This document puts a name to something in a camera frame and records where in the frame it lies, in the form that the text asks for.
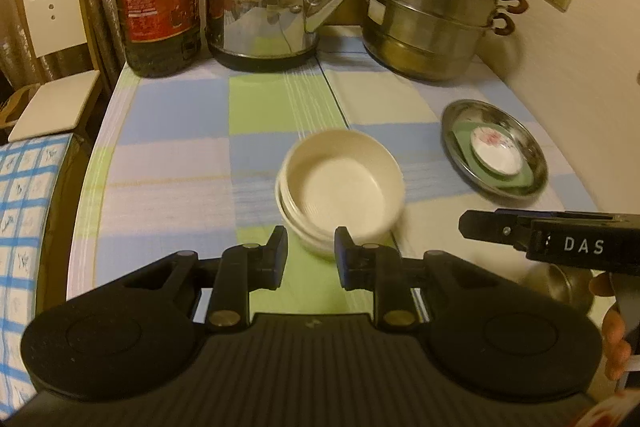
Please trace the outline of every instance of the stainless steel bowl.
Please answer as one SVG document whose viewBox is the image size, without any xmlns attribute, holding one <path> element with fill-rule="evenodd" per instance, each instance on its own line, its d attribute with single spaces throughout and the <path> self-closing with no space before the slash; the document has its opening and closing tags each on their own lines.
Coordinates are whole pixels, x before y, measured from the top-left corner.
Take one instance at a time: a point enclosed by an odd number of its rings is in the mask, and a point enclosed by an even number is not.
<svg viewBox="0 0 640 427">
<path fill-rule="evenodd" d="M 453 134 L 453 126 L 460 121 L 494 123 L 503 127 L 515 140 L 523 158 L 529 164 L 533 172 L 533 183 L 529 187 L 507 188 L 492 187 L 484 183 L 466 164 L 465 157 Z M 490 103 L 479 100 L 456 100 L 447 105 L 442 114 L 442 141 L 444 149 L 460 172 L 487 192 L 505 198 L 529 200 L 539 195 L 546 187 L 549 174 L 545 155 L 542 153 L 540 145 L 518 120 Z"/>
<path fill-rule="evenodd" d="M 593 272 L 586 268 L 541 263 L 527 272 L 522 284 L 586 315 L 593 305 L 591 279 Z"/>
</svg>

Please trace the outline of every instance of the human hand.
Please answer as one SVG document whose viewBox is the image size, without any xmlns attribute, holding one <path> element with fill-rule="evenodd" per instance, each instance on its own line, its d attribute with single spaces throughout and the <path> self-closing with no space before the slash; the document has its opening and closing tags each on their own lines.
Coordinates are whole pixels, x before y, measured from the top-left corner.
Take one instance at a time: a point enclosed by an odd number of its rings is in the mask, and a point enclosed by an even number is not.
<svg viewBox="0 0 640 427">
<path fill-rule="evenodd" d="M 614 295 L 608 273 L 602 273 L 589 283 L 591 293 L 600 297 Z M 625 321 L 614 304 L 602 321 L 602 348 L 607 357 L 604 373 L 609 380 L 618 380 L 625 372 L 625 365 L 631 358 L 631 345 L 624 339 Z"/>
</svg>

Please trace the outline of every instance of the stainless steel plate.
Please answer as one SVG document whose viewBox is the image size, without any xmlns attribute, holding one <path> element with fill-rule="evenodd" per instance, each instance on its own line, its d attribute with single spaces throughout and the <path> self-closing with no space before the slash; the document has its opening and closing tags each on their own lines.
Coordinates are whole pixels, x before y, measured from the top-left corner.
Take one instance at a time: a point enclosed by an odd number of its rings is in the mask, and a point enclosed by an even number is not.
<svg viewBox="0 0 640 427">
<path fill-rule="evenodd" d="M 453 134 L 453 126 L 460 121 L 495 123 L 503 127 L 516 141 L 522 156 L 531 167 L 533 183 L 529 187 L 507 188 L 492 187 L 484 183 L 466 164 Z M 447 105 L 442 114 L 442 141 L 454 165 L 482 190 L 505 198 L 529 200 L 539 195 L 546 187 L 549 174 L 545 155 L 538 142 L 519 121 L 489 103 L 479 100 L 456 100 Z"/>
</svg>

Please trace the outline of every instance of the white bowl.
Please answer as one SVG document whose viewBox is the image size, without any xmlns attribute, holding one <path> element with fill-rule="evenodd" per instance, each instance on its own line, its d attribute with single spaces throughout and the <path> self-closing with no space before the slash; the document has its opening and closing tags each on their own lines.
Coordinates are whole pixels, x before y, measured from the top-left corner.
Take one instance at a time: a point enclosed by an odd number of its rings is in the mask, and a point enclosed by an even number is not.
<svg viewBox="0 0 640 427">
<path fill-rule="evenodd" d="M 325 232 L 324 230 L 319 229 L 314 225 L 307 217 L 300 212 L 299 208 L 291 199 L 291 195 L 289 191 L 283 189 L 283 187 L 287 186 L 287 183 L 284 179 L 284 171 L 280 170 L 278 173 L 278 181 L 280 184 L 280 198 L 282 200 L 282 206 L 284 211 L 286 212 L 289 219 L 295 221 L 300 229 L 304 229 L 308 235 L 315 237 L 318 241 L 333 241 L 334 236 Z"/>
<path fill-rule="evenodd" d="M 276 179 L 275 185 L 275 198 L 280 215 L 284 221 L 286 227 L 294 232 L 300 239 L 300 243 L 312 253 L 318 254 L 326 259 L 334 258 L 334 242 L 333 241 L 319 241 L 315 237 L 306 233 L 298 223 L 287 214 L 282 201 L 282 194 L 280 193 L 280 180 Z"/>
<path fill-rule="evenodd" d="M 372 137 L 347 129 L 312 134 L 287 153 L 280 177 L 290 216 L 308 235 L 333 240 L 347 227 L 366 243 L 388 232 L 404 206 L 396 160 Z"/>
</svg>

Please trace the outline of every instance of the white chair back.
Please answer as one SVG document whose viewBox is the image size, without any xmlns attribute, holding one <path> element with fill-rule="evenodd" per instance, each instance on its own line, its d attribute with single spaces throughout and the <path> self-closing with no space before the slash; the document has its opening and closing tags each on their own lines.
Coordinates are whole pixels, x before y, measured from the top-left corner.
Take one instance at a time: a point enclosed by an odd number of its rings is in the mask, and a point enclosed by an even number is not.
<svg viewBox="0 0 640 427">
<path fill-rule="evenodd" d="M 22 0 L 36 57 L 85 44 L 80 0 Z"/>
</svg>

